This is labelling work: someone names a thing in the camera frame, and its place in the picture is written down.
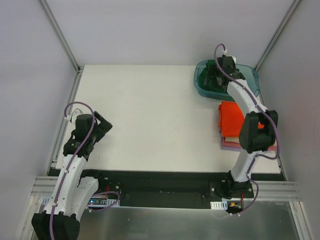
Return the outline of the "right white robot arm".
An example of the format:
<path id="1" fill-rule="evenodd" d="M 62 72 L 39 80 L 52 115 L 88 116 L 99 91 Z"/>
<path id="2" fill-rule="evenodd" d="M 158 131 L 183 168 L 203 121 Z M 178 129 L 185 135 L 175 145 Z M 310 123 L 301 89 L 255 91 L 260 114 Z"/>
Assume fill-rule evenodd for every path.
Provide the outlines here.
<path id="1" fill-rule="evenodd" d="M 279 143 L 279 116 L 275 110 L 269 110 L 258 102 L 244 75 L 237 71 L 233 57 L 216 57 L 215 65 L 217 84 L 233 98 L 244 116 L 238 137 L 241 151 L 226 180 L 215 187 L 214 191 L 219 197 L 231 199 L 251 186 L 256 157 L 264 156 L 269 147 Z"/>

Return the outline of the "green t shirt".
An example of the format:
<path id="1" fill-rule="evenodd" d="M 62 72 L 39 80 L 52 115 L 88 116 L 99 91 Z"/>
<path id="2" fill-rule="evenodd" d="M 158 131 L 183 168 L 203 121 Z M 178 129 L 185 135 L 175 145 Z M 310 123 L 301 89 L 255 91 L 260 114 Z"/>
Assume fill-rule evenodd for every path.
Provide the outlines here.
<path id="1" fill-rule="evenodd" d="M 221 80 L 221 76 L 222 74 L 216 66 L 216 61 L 213 59 L 207 60 L 203 70 L 199 74 L 198 85 L 201 89 L 209 92 L 226 94 L 226 90 L 218 84 L 218 80 Z"/>

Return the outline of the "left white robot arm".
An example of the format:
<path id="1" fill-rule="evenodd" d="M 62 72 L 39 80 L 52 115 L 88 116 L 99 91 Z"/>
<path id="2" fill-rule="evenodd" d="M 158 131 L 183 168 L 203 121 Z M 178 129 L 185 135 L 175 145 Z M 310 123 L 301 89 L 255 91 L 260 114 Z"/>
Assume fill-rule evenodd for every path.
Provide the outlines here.
<path id="1" fill-rule="evenodd" d="M 63 146 L 62 167 L 52 195 L 41 213 L 35 213 L 31 224 L 40 240 L 76 240 L 81 216 L 90 198 L 105 191 L 106 183 L 99 177 L 81 174 L 94 145 L 113 125 L 97 111 L 80 114 L 75 128 Z"/>

